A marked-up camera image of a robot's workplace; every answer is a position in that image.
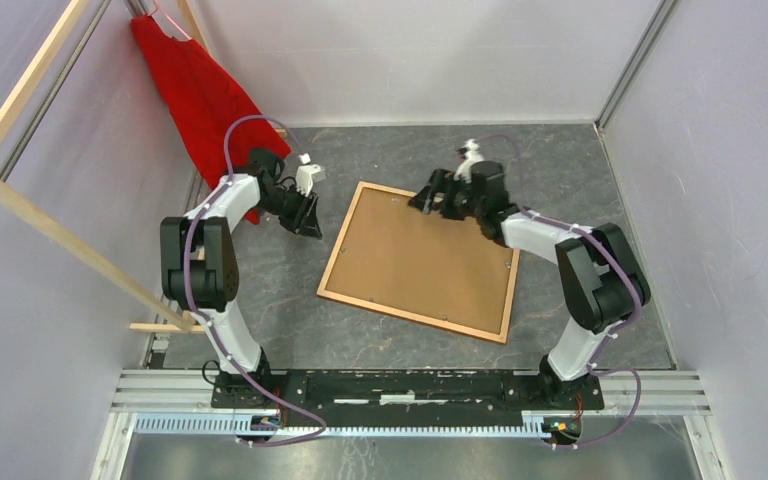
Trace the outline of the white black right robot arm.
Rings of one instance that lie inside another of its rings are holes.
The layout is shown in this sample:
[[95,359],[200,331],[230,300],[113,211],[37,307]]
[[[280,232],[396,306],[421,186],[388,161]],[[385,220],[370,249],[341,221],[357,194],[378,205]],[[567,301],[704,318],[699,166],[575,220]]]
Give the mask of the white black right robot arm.
[[618,225],[569,224],[516,205],[497,162],[475,163],[469,172],[434,170],[408,204],[449,220],[471,217],[487,239],[557,266],[570,319],[541,359],[536,382],[540,400],[562,408],[583,388],[607,342],[639,319],[650,285]]

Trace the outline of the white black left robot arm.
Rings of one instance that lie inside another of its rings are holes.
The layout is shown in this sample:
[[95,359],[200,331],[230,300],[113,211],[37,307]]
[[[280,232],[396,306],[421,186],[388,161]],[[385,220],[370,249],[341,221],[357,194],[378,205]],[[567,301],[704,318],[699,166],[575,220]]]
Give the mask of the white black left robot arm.
[[319,239],[317,182],[324,168],[302,155],[292,176],[266,149],[253,149],[246,165],[222,175],[197,207],[164,218],[159,227],[161,280],[166,298],[190,312],[217,356],[220,385],[233,385],[250,407],[266,405],[274,381],[266,354],[245,324],[239,305],[239,266],[232,234],[248,213],[276,217],[289,232]]

